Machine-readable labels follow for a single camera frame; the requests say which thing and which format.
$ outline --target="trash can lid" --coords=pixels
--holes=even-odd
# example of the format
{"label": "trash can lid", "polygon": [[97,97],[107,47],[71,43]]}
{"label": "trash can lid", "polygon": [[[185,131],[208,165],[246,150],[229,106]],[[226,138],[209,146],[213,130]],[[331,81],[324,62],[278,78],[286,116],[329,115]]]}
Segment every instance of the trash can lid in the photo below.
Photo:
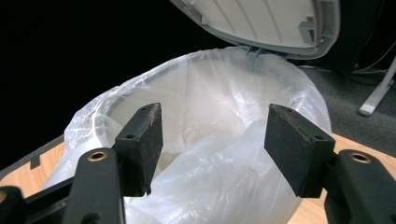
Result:
{"label": "trash can lid", "polygon": [[338,0],[170,0],[193,21],[236,46],[314,59],[338,37]]}

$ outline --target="table surface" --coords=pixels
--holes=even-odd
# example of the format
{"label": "table surface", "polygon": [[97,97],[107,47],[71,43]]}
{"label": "table surface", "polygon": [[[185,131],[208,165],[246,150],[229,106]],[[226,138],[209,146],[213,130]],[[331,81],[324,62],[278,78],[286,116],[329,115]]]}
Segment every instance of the table surface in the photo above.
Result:
{"label": "table surface", "polygon": [[[366,147],[359,143],[350,141],[342,136],[333,134],[336,144],[334,152],[338,153],[342,149],[356,149],[368,153],[378,158],[388,169],[390,174],[396,179],[396,158]],[[22,190],[24,197],[29,197],[40,190],[46,179],[50,176],[58,160],[64,151],[64,144],[50,149],[40,156],[40,165],[33,170],[30,169],[30,162],[6,175],[1,181],[0,186],[17,186]],[[319,199],[303,199],[303,202],[290,219],[289,224],[318,224],[328,223],[324,211],[323,203],[326,191],[323,190]]]}

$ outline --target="trash can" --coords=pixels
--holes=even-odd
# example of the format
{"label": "trash can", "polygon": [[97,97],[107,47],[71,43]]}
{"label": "trash can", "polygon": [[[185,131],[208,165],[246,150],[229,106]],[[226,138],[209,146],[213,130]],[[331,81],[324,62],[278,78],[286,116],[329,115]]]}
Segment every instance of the trash can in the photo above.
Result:
{"label": "trash can", "polygon": [[152,193],[125,198],[131,223],[286,223],[301,199],[264,149],[269,104],[331,133],[326,104],[306,74],[245,47],[197,51],[104,92],[64,131],[64,154],[45,188],[71,177],[80,155],[112,147],[143,105],[161,103],[163,152]]}

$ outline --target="plastic bag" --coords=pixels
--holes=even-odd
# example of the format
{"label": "plastic bag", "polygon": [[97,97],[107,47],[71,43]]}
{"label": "plastic bag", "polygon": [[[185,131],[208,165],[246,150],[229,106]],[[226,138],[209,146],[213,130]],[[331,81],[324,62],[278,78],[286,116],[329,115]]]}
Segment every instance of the plastic bag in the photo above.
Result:
{"label": "plastic bag", "polygon": [[291,107],[331,132],[315,85],[283,58],[244,48],[194,52],[93,99],[64,131],[64,154],[45,188],[80,155],[111,147],[134,112],[159,102],[163,152],[152,194],[125,198],[131,223],[286,223],[301,202],[264,146],[269,104]]}

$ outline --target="dark floor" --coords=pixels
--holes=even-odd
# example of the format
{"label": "dark floor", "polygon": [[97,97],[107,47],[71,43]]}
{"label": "dark floor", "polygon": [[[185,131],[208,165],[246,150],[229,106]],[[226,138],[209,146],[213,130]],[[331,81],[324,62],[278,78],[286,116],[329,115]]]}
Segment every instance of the dark floor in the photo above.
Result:
{"label": "dark floor", "polygon": [[364,117],[358,110],[375,89],[373,77],[353,77],[345,82],[343,77],[330,71],[306,67],[301,69],[323,95],[329,109],[333,133],[396,157],[395,84],[374,114]]}

